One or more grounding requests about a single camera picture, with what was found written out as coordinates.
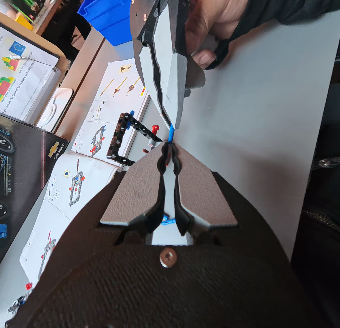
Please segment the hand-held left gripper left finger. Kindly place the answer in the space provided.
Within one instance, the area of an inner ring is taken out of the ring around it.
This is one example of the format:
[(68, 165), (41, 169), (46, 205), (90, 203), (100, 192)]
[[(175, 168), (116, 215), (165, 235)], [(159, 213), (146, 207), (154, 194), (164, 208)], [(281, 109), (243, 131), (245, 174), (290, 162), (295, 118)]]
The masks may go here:
[(130, 166), (100, 223), (152, 233), (164, 215), (166, 159), (167, 142), (162, 142)]

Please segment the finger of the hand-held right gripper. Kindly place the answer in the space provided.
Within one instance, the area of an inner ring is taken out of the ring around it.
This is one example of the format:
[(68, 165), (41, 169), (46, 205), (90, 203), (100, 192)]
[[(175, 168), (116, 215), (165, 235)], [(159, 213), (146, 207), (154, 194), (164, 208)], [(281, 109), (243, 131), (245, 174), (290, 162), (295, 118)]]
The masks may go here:
[(159, 71), (156, 87), (160, 88), (158, 97), (160, 111), (168, 126), (172, 125), (174, 129), (179, 129), (183, 112), (187, 58), (173, 52), (168, 5), (158, 17), (153, 40)]
[(160, 86), (160, 71), (155, 59), (155, 52), (150, 45), (143, 46), (139, 54), (139, 60), (144, 79), (144, 85), (156, 106), (165, 125), (170, 129), (170, 120), (163, 108), (163, 93)]

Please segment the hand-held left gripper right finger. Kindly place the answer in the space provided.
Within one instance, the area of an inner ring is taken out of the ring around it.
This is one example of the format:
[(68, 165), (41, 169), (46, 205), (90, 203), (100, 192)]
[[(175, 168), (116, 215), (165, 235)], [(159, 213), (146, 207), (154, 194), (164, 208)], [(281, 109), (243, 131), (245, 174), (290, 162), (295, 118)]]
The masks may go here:
[(238, 221), (224, 197), (213, 172), (196, 157), (172, 144), (175, 174), (174, 211), (182, 236), (237, 227)]

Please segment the black lego frame assembly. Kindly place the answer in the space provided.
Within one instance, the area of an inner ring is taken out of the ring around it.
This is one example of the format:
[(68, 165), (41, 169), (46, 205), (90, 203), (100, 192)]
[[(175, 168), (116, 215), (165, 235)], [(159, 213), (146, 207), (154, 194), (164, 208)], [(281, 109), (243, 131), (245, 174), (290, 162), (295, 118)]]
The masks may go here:
[(121, 113), (111, 143), (109, 145), (106, 157), (107, 159), (113, 160), (118, 164), (122, 164), (124, 166), (129, 167), (132, 166), (135, 162), (118, 154), (128, 125), (130, 125), (136, 131), (141, 133), (145, 138), (151, 140), (152, 143), (162, 142), (162, 140), (156, 135), (156, 133), (145, 127), (131, 114)]

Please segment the person's right forearm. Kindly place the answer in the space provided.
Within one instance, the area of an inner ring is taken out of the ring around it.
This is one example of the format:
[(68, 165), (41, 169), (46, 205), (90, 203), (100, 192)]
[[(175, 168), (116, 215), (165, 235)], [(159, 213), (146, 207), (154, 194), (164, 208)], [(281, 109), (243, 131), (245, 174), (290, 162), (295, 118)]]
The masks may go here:
[(271, 20), (293, 24), (339, 9), (340, 0), (249, 0), (230, 41)]

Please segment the lego instruction booklet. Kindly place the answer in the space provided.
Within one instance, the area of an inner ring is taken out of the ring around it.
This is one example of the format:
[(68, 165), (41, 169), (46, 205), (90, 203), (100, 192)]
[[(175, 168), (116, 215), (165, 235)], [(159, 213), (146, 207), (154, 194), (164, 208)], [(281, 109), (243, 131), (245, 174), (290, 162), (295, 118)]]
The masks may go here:
[(108, 63), (71, 150), (53, 168), (36, 222), (19, 258), (32, 286), (70, 222), (122, 167), (107, 159), (120, 114), (134, 111), (133, 116), (140, 120), (148, 101), (149, 94), (133, 58)]

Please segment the black lego set box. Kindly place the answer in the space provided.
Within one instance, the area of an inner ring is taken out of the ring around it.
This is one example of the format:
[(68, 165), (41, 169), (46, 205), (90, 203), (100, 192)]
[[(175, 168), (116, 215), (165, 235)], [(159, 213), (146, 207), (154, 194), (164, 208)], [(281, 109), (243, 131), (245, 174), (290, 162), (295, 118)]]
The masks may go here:
[(67, 139), (1, 114), (1, 262), (68, 145)]

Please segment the pile of lego pieces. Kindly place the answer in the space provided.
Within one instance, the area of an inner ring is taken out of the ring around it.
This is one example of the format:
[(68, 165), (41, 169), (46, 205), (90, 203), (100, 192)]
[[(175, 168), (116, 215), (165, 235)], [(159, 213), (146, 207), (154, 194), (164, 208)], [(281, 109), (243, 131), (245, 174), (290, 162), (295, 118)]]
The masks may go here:
[(25, 285), (26, 292), (24, 295), (20, 296), (18, 299), (16, 299), (12, 306), (9, 307), (7, 310), (8, 313), (10, 313), (12, 316), (15, 316), (18, 312), (18, 310), (23, 306), (23, 304), (27, 301), (28, 297), (30, 296), (32, 290), (33, 290), (33, 283), (27, 283)]

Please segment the person's right hand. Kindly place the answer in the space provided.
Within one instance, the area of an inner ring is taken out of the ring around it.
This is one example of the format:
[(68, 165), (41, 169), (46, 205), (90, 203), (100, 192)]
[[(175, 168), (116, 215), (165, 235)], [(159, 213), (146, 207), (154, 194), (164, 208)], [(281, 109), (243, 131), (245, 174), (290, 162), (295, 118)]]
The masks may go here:
[(187, 53), (202, 68), (216, 58), (209, 49), (199, 51), (208, 33), (219, 40), (230, 39), (247, 7), (248, 0), (190, 0), (190, 12), (185, 24)]

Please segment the blue plastic bin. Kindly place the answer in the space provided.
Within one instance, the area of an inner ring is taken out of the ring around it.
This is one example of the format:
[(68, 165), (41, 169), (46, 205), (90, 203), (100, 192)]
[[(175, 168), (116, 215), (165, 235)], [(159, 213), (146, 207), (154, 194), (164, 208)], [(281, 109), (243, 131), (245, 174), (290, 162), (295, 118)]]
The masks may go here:
[(131, 0), (84, 0), (78, 14), (117, 46), (132, 40), (130, 4)]

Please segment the wooden desk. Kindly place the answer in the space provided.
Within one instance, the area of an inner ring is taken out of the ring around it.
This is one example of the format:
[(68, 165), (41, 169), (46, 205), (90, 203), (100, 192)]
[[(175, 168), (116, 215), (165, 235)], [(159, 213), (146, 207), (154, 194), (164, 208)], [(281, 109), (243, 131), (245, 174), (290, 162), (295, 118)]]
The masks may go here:
[(61, 7), (63, 0), (45, 0), (40, 12), (33, 21), (33, 32), (42, 35), (47, 28), (49, 22), (57, 10)]

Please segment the white stand base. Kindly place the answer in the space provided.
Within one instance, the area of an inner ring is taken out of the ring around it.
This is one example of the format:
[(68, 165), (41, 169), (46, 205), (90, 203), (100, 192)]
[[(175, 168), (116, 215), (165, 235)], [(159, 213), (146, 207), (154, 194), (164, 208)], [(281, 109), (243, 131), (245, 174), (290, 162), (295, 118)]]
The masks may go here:
[(70, 103), (73, 93), (73, 89), (70, 88), (57, 88), (36, 126), (45, 131), (54, 132)]

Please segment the yellow bin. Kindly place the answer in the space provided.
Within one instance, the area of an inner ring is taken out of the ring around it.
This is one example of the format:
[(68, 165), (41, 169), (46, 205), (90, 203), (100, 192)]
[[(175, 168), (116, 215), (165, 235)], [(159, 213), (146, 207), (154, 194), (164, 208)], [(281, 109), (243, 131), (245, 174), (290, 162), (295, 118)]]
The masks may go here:
[(27, 20), (27, 18), (20, 12), (18, 12), (15, 16), (15, 21), (22, 25), (23, 27), (27, 28), (30, 31), (33, 31), (33, 26), (32, 24)]

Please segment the wooden framed instruction sign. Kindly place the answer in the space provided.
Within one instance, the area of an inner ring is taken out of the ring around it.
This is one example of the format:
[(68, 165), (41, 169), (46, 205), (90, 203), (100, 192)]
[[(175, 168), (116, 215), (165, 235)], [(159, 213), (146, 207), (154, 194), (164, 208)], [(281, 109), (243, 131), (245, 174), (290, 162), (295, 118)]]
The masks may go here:
[(1, 13), (1, 114), (35, 124), (69, 67), (54, 44)]

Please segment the black bag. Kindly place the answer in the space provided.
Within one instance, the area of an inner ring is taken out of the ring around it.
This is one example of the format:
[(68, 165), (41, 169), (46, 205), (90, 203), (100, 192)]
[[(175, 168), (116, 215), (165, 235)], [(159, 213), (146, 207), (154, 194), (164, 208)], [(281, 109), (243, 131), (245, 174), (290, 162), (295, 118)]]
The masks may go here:
[(340, 168), (310, 173), (291, 266), (324, 327), (340, 326)]

